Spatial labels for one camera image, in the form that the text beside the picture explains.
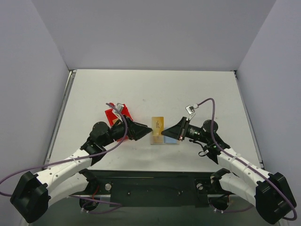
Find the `red plastic bin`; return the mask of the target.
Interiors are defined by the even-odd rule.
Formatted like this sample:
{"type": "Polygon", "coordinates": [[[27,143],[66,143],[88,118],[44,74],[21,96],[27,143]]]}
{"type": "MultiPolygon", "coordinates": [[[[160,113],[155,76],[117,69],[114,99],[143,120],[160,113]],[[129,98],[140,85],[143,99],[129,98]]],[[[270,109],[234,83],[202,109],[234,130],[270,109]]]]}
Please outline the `red plastic bin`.
{"type": "MultiPolygon", "coordinates": [[[[130,112],[129,112],[127,106],[126,106],[125,104],[123,104],[123,105],[124,105],[124,109],[122,110],[122,114],[124,114],[124,115],[128,116],[130,119],[132,119],[131,114],[130,114],[130,112]]],[[[117,117],[112,113],[112,110],[113,110],[113,109],[110,108],[110,109],[107,109],[107,110],[104,111],[104,112],[105,112],[105,115],[106,115],[106,117],[107,117],[107,120],[108,120],[108,122],[109,122],[109,125],[110,125],[111,127],[113,126],[112,120],[114,120],[114,119],[117,118],[117,117]]]]}

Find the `beige leather card holder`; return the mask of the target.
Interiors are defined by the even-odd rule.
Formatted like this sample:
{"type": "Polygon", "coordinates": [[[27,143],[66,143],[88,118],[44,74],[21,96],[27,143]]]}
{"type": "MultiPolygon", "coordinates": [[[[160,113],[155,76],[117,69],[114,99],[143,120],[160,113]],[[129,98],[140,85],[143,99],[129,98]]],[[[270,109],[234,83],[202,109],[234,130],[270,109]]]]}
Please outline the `beige leather card holder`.
{"type": "Polygon", "coordinates": [[[164,143],[163,144],[159,144],[159,145],[178,145],[179,144],[179,141],[176,140],[176,139],[173,139],[173,138],[170,138],[170,137],[166,137],[166,136],[163,136],[163,137],[164,137],[164,143]]]}

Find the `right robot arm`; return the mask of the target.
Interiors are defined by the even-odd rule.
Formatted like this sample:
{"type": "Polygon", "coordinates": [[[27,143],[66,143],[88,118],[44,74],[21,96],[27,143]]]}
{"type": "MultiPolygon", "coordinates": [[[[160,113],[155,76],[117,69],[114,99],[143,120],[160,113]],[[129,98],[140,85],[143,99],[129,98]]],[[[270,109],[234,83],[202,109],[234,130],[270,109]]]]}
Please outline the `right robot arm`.
{"type": "Polygon", "coordinates": [[[241,197],[270,224],[284,219],[289,212],[293,212],[292,220],[295,220],[297,204],[286,178],[279,172],[272,174],[241,157],[219,137],[217,130],[218,124],[213,120],[196,127],[183,117],[161,134],[179,141],[188,138],[190,142],[202,146],[201,156],[208,157],[221,167],[210,176],[210,187],[214,192],[225,191],[241,197]]]}

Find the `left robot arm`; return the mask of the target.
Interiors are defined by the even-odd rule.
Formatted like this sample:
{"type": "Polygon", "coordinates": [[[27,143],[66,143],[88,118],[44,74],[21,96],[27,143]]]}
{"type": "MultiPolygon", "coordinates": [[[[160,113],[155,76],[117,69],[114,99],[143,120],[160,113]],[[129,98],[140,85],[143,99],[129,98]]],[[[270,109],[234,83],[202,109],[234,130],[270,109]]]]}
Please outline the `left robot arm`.
{"type": "Polygon", "coordinates": [[[134,122],[126,115],[112,127],[103,121],[97,122],[87,141],[68,158],[35,174],[24,173],[10,198],[11,204],[27,223],[33,223],[51,204],[64,197],[79,191],[93,193],[97,182],[85,177],[81,171],[100,161],[106,154],[107,145],[126,137],[137,141],[151,131],[147,125],[134,122]]]}

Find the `gold VIP card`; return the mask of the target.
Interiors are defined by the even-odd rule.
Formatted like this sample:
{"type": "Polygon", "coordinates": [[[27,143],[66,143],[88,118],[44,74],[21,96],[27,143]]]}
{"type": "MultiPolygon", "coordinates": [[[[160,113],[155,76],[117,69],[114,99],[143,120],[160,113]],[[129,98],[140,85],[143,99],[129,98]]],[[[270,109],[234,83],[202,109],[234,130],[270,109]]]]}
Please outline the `gold VIP card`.
{"type": "Polygon", "coordinates": [[[156,144],[163,144],[164,143],[164,137],[163,136],[152,136],[151,138],[151,143],[153,145],[156,145],[156,144]]]}
{"type": "Polygon", "coordinates": [[[151,122],[153,136],[161,136],[161,132],[164,130],[164,117],[152,117],[151,122]]]}

